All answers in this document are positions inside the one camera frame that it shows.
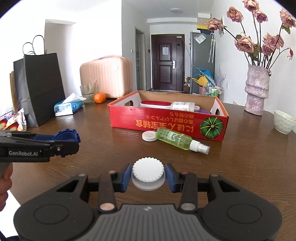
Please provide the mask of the person left hand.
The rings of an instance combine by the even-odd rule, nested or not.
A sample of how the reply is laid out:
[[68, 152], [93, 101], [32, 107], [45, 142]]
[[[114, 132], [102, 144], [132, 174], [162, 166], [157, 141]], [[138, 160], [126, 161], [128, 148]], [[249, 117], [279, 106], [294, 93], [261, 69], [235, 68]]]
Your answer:
[[6, 205], [8, 199], [8, 190], [12, 187], [11, 175], [13, 173], [13, 164], [10, 163], [3, 172], [3, 176], [0, 180], [0, 211], [2, 211]]

